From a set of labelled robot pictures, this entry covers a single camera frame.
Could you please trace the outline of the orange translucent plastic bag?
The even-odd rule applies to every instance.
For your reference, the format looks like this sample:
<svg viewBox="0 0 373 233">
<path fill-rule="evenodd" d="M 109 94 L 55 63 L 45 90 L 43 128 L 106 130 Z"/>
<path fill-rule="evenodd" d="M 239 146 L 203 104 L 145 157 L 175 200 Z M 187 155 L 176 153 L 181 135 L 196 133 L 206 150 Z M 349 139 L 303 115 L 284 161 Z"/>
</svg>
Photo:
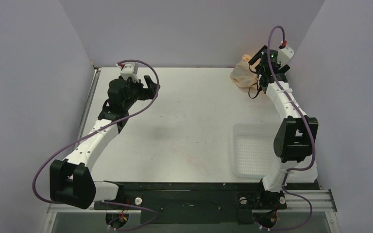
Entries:
<svg viewBox="0 0 373 233">
<path fill-rule="evenodd" d="M 252 57 L 253 55 L 244 54 L 230 73 L 231 81 L 240 88 L 250 87 L 258 81 L 258 75 L 254 72 L 256 66 L 259 64 L 259 60 L 250 65 L 248 62 Z"/>
</svg>

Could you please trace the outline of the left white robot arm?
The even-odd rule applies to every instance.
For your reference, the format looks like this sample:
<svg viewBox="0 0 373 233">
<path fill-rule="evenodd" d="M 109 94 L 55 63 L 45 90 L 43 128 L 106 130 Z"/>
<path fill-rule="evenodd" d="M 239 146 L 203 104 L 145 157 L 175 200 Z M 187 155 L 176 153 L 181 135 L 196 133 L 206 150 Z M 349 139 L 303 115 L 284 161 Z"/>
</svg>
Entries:
<svg viewBox="0 0 373 233">
<path fill-rule="evenodd" d="M 95 182 L 91 170 L 108 144 L 125 127 L 129 109 L 138 100 L 154 100 L 158 84 L 148 75 L 144 82 L 120 75 L 108 85 L 108 98 L 91 131 L 63 160 L 50 165 L 50 198 L 54 202 L 87 209 L 92 203 L 106 201 L 112 208 L 125 204 L 125 194 L 112 182 Z"/>
</svg>

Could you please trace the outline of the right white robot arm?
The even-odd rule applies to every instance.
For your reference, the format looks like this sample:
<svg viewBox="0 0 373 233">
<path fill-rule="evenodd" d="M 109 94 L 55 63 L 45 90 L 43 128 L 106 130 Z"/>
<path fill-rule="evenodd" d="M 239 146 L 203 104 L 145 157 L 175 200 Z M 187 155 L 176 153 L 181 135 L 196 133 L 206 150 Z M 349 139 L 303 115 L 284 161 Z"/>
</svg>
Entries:
<svg viewBox="0 0 373 233">
<path fill-rule="evenodd" d="M 265 93 L 273 102 L 281 125 L 273 141 L 275 159 L 271 169 L 260 181 L 254 200 L 262 209 L 283 208 L 283 188 L 289 176 L 297 171 L 307 171 L 315 163 L 315 140 L 318 120 L 301 109 L 289 86 L 287 62 L 294 55 L 290 46 L 281 45 L 271 50 L 264 45 L 248 62 L 255 66 L 257 91 Z"/>
</svg>

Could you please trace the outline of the white perforated plastic tray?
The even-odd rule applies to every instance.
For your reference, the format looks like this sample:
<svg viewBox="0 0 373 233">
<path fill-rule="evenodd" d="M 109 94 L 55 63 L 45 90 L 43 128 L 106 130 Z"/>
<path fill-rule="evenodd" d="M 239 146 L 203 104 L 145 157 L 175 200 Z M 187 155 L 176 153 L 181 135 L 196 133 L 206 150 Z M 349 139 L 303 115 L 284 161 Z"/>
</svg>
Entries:
<svg viewBox="0 0 373 233">
<path fill-rule="evenodd" d="M 278 123 L 235 123 L 230 130 L 229 155 L 233 173 L 241 178 L 260 180 L 275 159 L 273 140 Z"/>
</svg>

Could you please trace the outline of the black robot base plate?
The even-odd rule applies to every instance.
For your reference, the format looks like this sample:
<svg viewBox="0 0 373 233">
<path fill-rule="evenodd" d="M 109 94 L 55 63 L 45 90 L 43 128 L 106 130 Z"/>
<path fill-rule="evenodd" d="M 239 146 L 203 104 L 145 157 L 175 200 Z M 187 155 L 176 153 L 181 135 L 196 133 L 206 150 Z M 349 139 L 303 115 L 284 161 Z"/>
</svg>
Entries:
<svg viewBox="0 0 373 233">
<path fill-rule="evenodd" d="M 277 210 L 289 210 L 291 196 L 273 193 L 255 183 L 117 182 L 117 197 L 94 203 L 96 210 L 128 213 L 141 199 L 141 223 L 155 224 L 253 224 Z"/>
</svg>

